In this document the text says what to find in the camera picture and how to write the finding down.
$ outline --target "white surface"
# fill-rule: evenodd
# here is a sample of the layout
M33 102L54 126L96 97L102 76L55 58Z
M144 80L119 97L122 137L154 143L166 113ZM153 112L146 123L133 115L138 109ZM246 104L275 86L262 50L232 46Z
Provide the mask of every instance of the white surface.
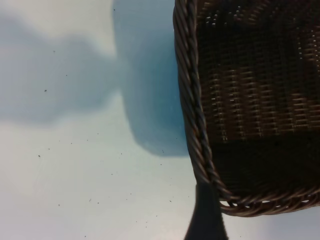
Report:
M0 239L183 239L173 4L0 0ZM318 208L224 219L231 240L320 233Z

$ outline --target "brown wicker basket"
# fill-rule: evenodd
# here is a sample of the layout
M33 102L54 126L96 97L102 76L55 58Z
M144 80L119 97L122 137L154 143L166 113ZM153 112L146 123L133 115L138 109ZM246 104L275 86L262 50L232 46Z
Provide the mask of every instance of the brown wicker basket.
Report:
M320 0L176 0L198 183L239 217L320 205Z

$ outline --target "basket weave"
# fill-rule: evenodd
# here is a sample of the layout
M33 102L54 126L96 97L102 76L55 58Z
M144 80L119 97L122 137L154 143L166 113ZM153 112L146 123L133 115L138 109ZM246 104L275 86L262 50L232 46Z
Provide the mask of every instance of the basket weave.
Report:
M180 102L223 213L320 205L320 0L176 0Z

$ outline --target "wicker basket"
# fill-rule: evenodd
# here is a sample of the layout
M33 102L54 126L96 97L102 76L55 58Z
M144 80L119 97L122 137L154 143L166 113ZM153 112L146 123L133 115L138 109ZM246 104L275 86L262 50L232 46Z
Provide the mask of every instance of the wicker basket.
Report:
M320 0L176 0L198 183L239 217L320 205Z

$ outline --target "basket rim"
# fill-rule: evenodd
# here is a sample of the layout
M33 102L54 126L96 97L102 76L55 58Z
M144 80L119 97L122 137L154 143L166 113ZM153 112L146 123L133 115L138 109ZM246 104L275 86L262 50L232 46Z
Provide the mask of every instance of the basket rim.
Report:
M198 0L175 0L173 10L174 48L178 68L180 103L187 148L198 183L214 184L222 212L232 216L254 217L289 213L320 205L320 185L296 187L286 192L262 192L241 197L223 183L212 160L206 119L201 101L197 42Z

